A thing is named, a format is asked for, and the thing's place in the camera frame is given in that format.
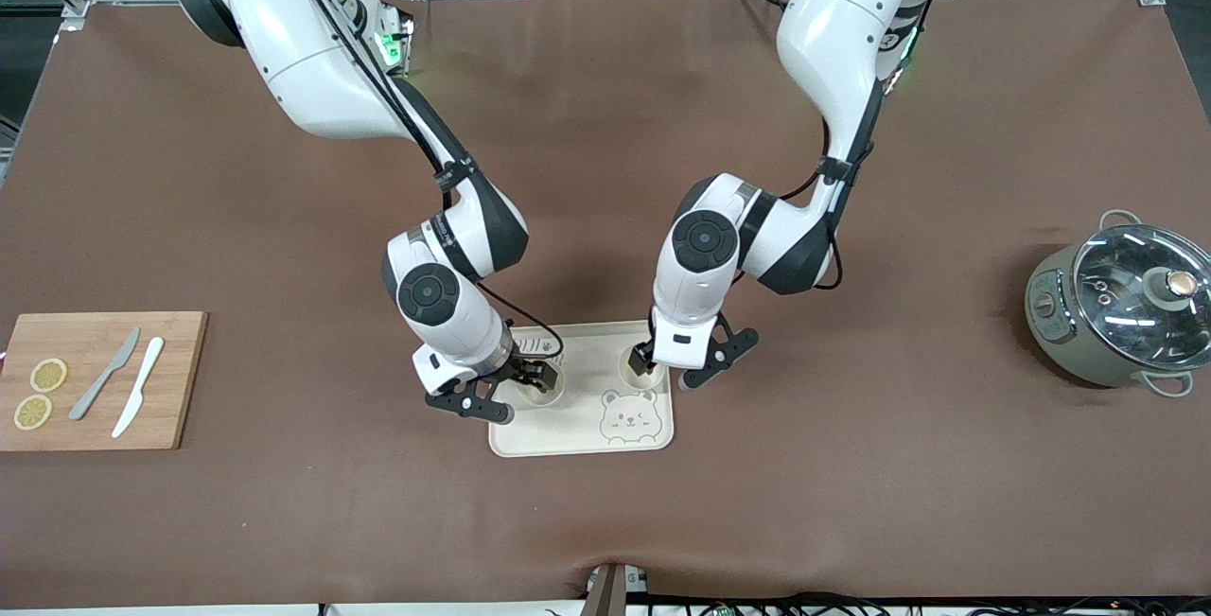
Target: brown table cover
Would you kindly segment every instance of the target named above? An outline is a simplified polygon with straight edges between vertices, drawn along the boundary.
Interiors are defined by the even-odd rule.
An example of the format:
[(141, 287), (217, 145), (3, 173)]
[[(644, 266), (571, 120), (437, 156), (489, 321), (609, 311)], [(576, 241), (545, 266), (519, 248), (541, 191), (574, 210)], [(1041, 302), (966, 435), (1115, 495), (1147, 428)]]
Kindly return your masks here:
[[(816, 162), (759, 1), (419, 11), (415, 85), (529, 223), (490, 283), (551, 323), (643, 317), (695, 180), (784, 192)], [(929, 19), (843, 287), (739, 284), (725, 311), (761, 345), (676, 396), (668, 448), (503, 460), (424, 407), (379, 281), (437, 207), (419, 150), (300, 132), (179, 8), (92, 8), (0, 194), (0, 333), (23, 311), (211, 323), (178, 451), (0, 456), (0, 606), (562, 598), (604, 562), (708, 595), (1211, 592), (1211, 375), (1183, 401), (1081, 386), (1021, 311), (1108, 207), (1211, 244), (1211, 128), (1164, 11)]]

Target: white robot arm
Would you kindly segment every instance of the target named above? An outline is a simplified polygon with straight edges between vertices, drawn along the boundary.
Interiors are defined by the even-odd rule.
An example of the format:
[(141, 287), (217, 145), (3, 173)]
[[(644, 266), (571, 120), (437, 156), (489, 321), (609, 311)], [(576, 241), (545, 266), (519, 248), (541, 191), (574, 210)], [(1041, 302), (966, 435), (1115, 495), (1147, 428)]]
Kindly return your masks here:
[[(413, 364), (427, 403), (506, 422), (509, 405), (476, 396), (477, 380), (553, 387), (552, 367), (517, 352), (509, 327), (476, 288), (520, 261), (529, 240), (524, 219), (419, 91), (388, 75), (403, 57), (398, 10), (380, 0), (183, 2), (211, 38), (247, 47), (299, 128), (340, 140), (409, 138), (427, 156), (443, 209), (390, 241), (381, 267), (395, 305), (423, 341)], [(450, 192), (458, 192), (454, 206)]]
[[(816, 287), (869, 154), (885, 81), (901, 63), (896, 48), (919, 29), (925, 6), (926, 0), (790, 0), (777, 54), (825, 121), (820, 182), (804, 207), (730, 173), (689, 190), (656, 264), (653, 340), (631, 353), (632, 370), (658, 362), (683, 367), (682, 387), (696, 388), (752, 350), (757, 333), (731, 332), (719, 313), (736, 270), (780, 295)], [(722, 341), (713, 339), (717, 327)]]

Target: beige tray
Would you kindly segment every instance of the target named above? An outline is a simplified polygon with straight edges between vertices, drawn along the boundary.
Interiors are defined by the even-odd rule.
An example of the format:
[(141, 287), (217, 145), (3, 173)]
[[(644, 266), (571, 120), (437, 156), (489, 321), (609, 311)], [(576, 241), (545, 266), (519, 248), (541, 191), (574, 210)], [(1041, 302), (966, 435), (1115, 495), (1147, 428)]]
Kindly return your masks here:
[[(557, 326), (564, 349), (556, 364), (562, 392), (538, 408), (518, 384), (503, 382), (494, 401), (513, 405), (509, 425), (488, 425), (488, 444), (501, 457), (626, 453), (662, 449), (673, 441), (668, 369), (656, 367), (637, 388), (622, 380), (622, 353), (648, 339), (644, 319), (627, 323)], [(553, 349), (541, 328), (515, 328), (523, 353)]]

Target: knife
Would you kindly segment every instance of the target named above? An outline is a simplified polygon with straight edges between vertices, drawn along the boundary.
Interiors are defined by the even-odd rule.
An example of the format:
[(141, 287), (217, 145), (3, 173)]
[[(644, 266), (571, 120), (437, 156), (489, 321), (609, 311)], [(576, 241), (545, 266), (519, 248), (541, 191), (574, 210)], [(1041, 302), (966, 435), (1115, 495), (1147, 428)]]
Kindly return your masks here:
[(97, 378), (96, 382), (92, 384), (92, 387), (88, 387), (88, 391), (85, 392), (76, 404), (73, 405), (71, 413), (68, 413), (68, 419), (76, 419), (76, 421), (79, 421), (79, 419), (82, 419), (88, 413), (88, 409), (92, 408), (92, 403), (97, 401), (97, 395), (99, 395), (101, 388), (105, 386), (105, 382), (108, 382), (109, 375), (113, 375), (114, 372), (126, 365), (126, 361), (130, 361), (131, 353), (134, 353), (134, 344), (137, 344), (138, 340), (139, 328), (133, 328), (133, 330), (131, 330), (131, 335), (126, 336), (122, 349), (117, 350), (117, 356), (114, 357), (114, 361), (109, 361), (109, 367), (101, 374), (101, 378)]
[(117, 425), (114, 427), (114, 433), (110, 434), (113, 438), (122, 436), (126, 427), (131, 426), (136, 414), (139, 413), (139, 408), (143, 408), (143, 384), (147, 384), (148, 375), (151, 374), (151, 365), (155, 365), (156, 358), (160, 358), (160, 350), (163, 350), (163, 336), (151, 336), (151, 341), (148, 341), (147, 353), (143, 353), (143, 367), (139, 367), (139, 375), (134, 379), (134, 388), (131, 388), (131, 397), (126, 399), (122, 416), (117, 418)]

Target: gray knife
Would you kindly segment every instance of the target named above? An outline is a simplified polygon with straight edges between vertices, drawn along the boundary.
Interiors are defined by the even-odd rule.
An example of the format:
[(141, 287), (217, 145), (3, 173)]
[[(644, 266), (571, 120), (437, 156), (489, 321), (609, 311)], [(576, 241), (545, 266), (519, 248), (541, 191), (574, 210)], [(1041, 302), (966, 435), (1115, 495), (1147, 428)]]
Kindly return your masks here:
[(101, 374), (101, 378), (97, 378), (92, 387), (88, 387), (88, 391), (73, 405), (71, 413), (68, 413), (68, 419), (82, 419), (88, 413), (92, 403), (97, 401), (101, 388), (105, 386), (109, 375), (113, 375), (114, 372), (126, 365), (126, 361), (130, 361), (131, 353), (134, 353), (134, 345), (138, 341), (139, 328), (133, 328), (131, 335), (126, 336), (126, 344), (122, 345), (122, 349), (117, 350), (117, 356), (114, 357), (114, 361), (109, 361), (109, 367)]

